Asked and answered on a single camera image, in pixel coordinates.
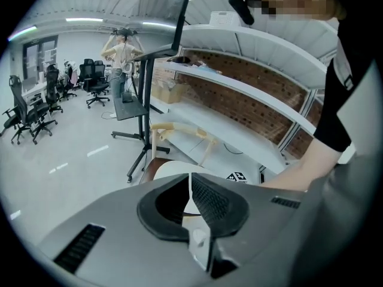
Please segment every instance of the brick wall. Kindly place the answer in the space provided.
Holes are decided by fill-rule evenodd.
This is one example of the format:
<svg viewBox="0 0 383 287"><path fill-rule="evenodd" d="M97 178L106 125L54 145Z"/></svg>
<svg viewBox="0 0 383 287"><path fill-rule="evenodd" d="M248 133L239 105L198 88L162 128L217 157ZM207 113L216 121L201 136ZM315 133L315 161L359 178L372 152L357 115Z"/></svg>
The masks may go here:
<svg viewBox="0 0 383 287"><path fill-rule="evenodd" d="M264 67L220 54L185 51L184 55L188 56L192 62L202 60L210 68L222 71L226 77L265 91L296 111L299 111L303 105L306 91ZM288 118L267 105L227 87L188 75L179 74L178 80L190 86L185 94L186 98L228 116L275 144L281 141L292 125ZM316 103L309 112L308 119L314 125L317 125L320 111L321 105ZM296 158L301 158L311 140L310 135L304 130L300 130L289 144L287 151Z"/></svg>

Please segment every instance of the white t-shirt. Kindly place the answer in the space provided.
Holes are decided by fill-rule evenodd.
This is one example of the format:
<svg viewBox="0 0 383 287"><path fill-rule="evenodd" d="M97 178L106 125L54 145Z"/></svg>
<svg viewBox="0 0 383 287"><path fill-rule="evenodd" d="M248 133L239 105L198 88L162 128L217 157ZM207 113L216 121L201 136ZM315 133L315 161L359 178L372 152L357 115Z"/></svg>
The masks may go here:
<svg viewBox="0 0 383 287"><path fill-rule="evenodd" d="M113 68L123 68L126 62L130 61L132 57L132 51L135 49L134 46L127 43L118 44L113 47L115 49L115 58Z"/></svg>

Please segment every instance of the ceiling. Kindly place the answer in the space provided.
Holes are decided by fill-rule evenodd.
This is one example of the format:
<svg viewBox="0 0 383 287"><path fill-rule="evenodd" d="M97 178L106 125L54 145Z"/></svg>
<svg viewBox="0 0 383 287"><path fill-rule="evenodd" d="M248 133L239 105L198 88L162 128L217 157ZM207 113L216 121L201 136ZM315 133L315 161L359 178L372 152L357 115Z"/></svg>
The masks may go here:
<svg viewBox="0 0 383 287"><path fill-rule="evenodd" d="M112 28L132 24L136 16L160 17L168 0L149 1L151 2L145 5L140 0L37 0L16 30L32 25L38 29L18 37L17 42L26 43L35 38L64 32L110 33ZM212 11L233 9L227 0L190 0L186 22L192 26L209 27ZM65 19L68 17L101 18L103 22L67 22ZM225 35L223 29L218 29L219 37L215 39L214 34L203 33L201 28L193 32L185 28L181 44L188 48L242 55L266 67L274 68L307 89L323 88L326 68L317 62L319 60L321 65L328 65L335 55L338 21L293 20L287 16L271 19L260 11L255 11L254 18L255 23L250 27L251 30L242 29L260 31L266 34L266 37L259 36L257 32L258 36L254 36L252 32L242 33L242 30L240 33L234 33L235 37L232 37ZM310 80L313 74L317 74L316 79Z"/></svg>

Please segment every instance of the cardboard box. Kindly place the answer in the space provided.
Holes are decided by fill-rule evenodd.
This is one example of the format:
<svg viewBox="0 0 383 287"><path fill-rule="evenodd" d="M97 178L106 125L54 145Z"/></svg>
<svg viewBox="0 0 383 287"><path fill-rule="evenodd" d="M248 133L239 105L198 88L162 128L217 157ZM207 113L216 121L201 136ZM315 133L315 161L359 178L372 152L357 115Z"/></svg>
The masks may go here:
<svg viewBox="0 0 383 287"><path fill-rule="evenodd" d="M172 79L166 81L154 79L151 85L151 95L167 104L181 101L186 90L187 85L179 84Z"/></svg>

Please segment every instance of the vent grille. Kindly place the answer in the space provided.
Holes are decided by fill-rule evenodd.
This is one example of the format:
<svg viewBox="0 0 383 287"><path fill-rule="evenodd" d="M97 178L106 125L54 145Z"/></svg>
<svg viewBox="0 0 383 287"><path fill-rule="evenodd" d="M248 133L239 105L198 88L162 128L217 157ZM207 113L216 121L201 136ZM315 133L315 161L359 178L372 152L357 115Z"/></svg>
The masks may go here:
<svg viewBox="0 0 383 287"><path fill-rule="evenodd" d="M274 197L271 199L271 202L275 204L283 205L286 207L295 208L295 209L297 209L300 205L299 201L293 201L293 200L289 200L289 199L285 199L281 197Z"/></svg>
<svg viewBox="0 0 383 287"><path fill-rule="evenodd" d="M54 262L66 271L75 273L104 231L104 227L88 224Z"/></svg>

